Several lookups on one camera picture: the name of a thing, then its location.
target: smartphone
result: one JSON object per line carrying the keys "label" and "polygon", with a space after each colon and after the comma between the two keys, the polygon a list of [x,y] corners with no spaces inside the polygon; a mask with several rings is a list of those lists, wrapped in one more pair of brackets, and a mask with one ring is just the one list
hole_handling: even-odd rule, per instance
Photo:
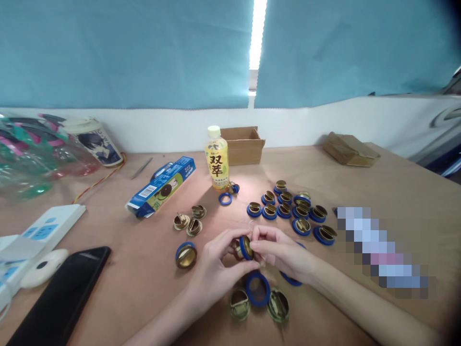
{"label": "smartphone", "polygon": [[7,346],[66,345],[109,254],[97,247],[70,255]]}

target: white mouse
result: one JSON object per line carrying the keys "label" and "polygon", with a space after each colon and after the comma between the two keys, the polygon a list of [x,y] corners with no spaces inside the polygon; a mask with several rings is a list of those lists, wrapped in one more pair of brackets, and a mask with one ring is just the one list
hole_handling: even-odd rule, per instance
{"label": "white mouse", "polygon": [[69,251],[66,249],[54,250],[46,254],[24,275],[21,280],[21,287],[32,288],[45,283],[53,276],[68,256]]}

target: power strip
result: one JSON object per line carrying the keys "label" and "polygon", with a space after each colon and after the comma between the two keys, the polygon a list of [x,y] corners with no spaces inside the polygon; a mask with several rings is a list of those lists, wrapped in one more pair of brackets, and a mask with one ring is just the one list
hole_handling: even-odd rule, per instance
{"label": "power strip", "polygon": [[[45,243],[45,247],[32,259],[0,262],[0,273],[4,273],[2,281],[9,283],[13,296],[19,291],[21,279],[30,267],[54,249],[85,210],[86,207],[80,204],[50,208],[22,233],[25,238]],[[8,288],[0,282],[0,311],[9,301]]]}

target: light blue curtain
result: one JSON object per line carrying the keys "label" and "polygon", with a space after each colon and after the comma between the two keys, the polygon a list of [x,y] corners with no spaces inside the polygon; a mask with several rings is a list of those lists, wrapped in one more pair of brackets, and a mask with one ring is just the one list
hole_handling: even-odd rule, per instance
{"label": "light blue curtain", "polygon": [[440,0],[268,0],[256,108],[431,93],[461,65]]}
{"label": "light blue curtain", "polygon": [[246,108],[252,0],[0,2],[0,106]]}

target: anime printed cup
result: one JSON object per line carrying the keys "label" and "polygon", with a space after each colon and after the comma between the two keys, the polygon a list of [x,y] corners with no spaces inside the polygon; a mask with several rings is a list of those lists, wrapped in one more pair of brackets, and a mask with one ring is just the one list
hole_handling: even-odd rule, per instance
{"label": "anime printed cup", "polygon": [[104,166],[113,168],[123,162],[120,151],[97,119],[70,119],[64,121],[62,125],[68,134],[72,135]]}

